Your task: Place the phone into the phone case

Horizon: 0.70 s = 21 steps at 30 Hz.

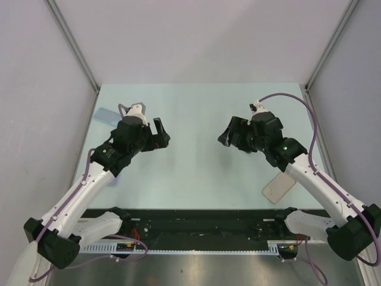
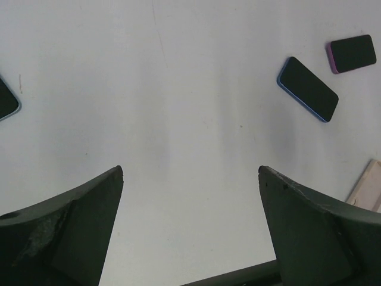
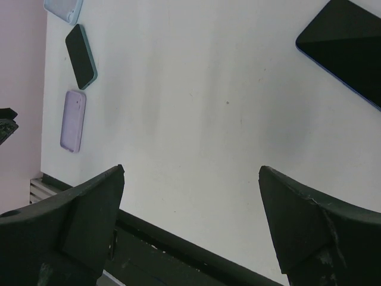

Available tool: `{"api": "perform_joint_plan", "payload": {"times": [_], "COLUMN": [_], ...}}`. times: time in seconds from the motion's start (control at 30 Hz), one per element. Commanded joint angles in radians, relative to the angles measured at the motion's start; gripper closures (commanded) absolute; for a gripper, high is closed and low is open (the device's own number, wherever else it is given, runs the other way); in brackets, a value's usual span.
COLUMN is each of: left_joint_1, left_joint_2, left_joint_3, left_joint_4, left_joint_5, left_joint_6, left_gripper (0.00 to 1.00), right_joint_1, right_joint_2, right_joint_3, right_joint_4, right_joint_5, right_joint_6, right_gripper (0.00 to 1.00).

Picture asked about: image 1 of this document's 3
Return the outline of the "lilac phone case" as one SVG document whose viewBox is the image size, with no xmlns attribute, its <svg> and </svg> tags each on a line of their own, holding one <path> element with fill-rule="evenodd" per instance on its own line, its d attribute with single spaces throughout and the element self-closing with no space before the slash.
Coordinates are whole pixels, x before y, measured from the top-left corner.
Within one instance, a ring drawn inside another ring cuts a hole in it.
<svg viewBox="0 0 381 286">
<path fill-rule="evenodd" d="M 110 181 L 107 186 L 115 187 L 118 185 L 119 180 L 120 180 L 120 174 L 117 177 L 113 178 L 112 181 Z"/>
</svg>

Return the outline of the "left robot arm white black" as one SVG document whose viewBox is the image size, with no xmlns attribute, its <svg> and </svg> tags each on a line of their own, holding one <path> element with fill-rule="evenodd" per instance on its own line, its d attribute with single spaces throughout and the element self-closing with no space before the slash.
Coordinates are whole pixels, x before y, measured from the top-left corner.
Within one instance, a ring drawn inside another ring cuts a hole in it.
<svg viewBox="0 0 381 286">
<path fill-rule="evenodd" d="M 110 137 L 89 150 L 84 174 L 65 196 L 41 219 L 29 218 L 23 228 L 29 242 L 37 242 L 37 253 L 58 269 L 65 269 L 80 250 L 79 235 L 74 227 L 88 205 L 140 152 L 168 147 L 170 135 L 159 117 L 154 118 L 157 130 L 140 117 L 123 117 Z"/>
</svg>

